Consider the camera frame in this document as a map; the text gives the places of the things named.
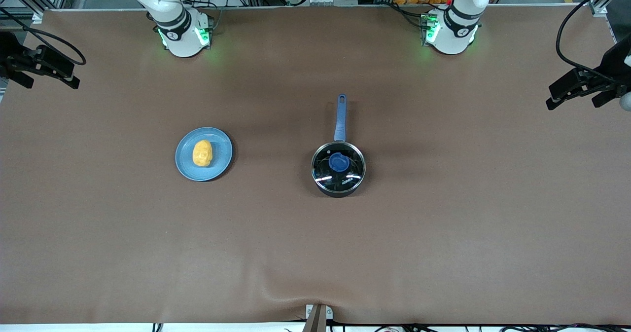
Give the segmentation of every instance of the brown table cover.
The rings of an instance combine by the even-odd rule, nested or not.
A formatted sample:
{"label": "brown table cover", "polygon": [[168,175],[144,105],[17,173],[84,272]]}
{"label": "brown table cover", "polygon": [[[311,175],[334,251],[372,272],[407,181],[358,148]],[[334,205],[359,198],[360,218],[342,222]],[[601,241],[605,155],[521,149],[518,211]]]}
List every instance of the brown table cover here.
{"label": "brown table cover", "polygon": [[[88,65],[77,91],[37,77],[0,105],[0,322],[282,321],[320,302],[347,323],[631,323],[631,114],[545,107],[569,10],[491,7],[457,56],[388,8],[230,10],[189,59],[144,12],[47,12]],[[575,19],[562,48],[595,66],[606,21]],[[331,199],[309,168],[340,92],[367,176]],[[236,155],[198,183],[174,151],[203,126]]]}

